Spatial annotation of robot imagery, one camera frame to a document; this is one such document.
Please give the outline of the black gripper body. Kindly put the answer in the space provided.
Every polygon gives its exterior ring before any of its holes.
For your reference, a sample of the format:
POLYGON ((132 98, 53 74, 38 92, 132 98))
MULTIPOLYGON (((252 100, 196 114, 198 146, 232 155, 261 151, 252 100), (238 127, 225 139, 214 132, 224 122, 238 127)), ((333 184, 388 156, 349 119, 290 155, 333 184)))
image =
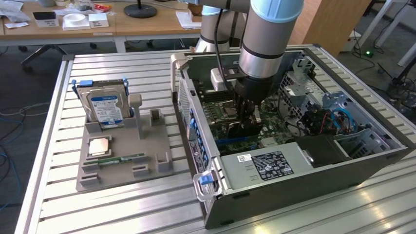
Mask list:
POLYGON ((268 97, 270 88, 272 77, 244 77, 236 79, 233 89, 236 95, 242 98, 242 100, 252 102, 254 105, 260 105, 264 99, 268 97))

